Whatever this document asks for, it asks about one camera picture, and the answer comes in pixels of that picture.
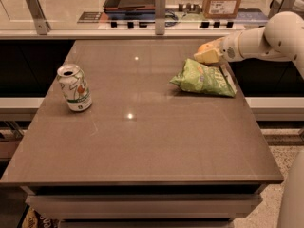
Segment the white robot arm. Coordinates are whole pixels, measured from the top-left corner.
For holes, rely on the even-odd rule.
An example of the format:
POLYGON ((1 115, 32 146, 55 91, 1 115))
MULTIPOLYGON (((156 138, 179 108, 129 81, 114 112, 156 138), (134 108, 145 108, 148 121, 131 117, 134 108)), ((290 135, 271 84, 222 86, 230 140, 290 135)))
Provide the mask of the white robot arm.
MULTIPOLYGON (((201 45, 194 58, 206 65, 250 58, 291 61, 304 78, 304 21, 290 11, 278 13, 262 28, 237 31, 201 45)), ((285 182, 277 228, 303 227, 304 151, 300 151, 285 182)))

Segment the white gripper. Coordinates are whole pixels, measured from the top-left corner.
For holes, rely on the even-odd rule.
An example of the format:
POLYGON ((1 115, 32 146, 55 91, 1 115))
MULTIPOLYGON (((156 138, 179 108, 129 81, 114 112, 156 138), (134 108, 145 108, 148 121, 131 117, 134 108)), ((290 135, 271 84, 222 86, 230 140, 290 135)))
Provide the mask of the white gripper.
POLYGON ((226 60, 227 62, 240 62, 243 61, 239 49, 239 38, 241 31, 231 33, 225 37, 220 37, 216 40, 207 42, 205 44, 211 44, 212 48, 200 50, 194 54, 196 61, 203 64, 213 64, 218 63, 220 58, 226 60))

